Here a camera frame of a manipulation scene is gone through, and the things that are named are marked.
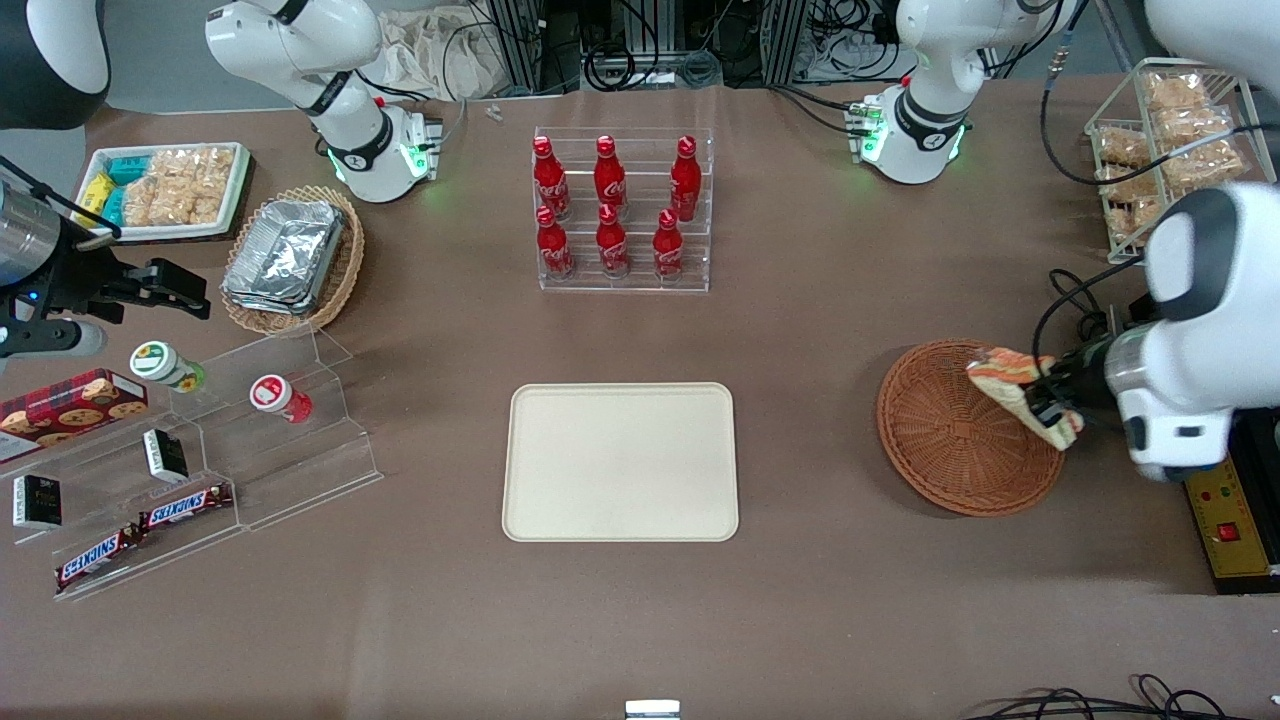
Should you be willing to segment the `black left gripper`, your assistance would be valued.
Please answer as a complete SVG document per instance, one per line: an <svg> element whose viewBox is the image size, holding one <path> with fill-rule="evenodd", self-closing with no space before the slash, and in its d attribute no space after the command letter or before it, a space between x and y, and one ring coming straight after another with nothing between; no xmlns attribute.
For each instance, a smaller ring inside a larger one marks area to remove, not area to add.
<svg viewBox="0 0 1280 720"><path fill-rule="evenodd" d="M1078 411L1114 410L1107 383L1106 357L1112 340L1096 340L1056 357L1042 373L1039 384L1060 387L1060 393ZM1080 429L1080 415L1052 395L1028 395L1032 416L1046 429Z"/></svg>

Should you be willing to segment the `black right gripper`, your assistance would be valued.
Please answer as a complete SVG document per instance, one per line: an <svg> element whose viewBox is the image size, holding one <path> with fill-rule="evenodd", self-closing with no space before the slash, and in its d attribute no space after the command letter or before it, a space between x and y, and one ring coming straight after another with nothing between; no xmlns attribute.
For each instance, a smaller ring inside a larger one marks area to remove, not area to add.
<svg viewBox="0 0 1280 720"><path fill-rule="evenodd" d="M119 325L123 304L151 307L157 304L180 309L198 320L207 320L211 304L207 281L175 263L155 258L148 266L120 263L113 252L113 240L63 234L47 261L41 281L40 318L79 314ZM116 282L116 300L102 292Z"/></svg>

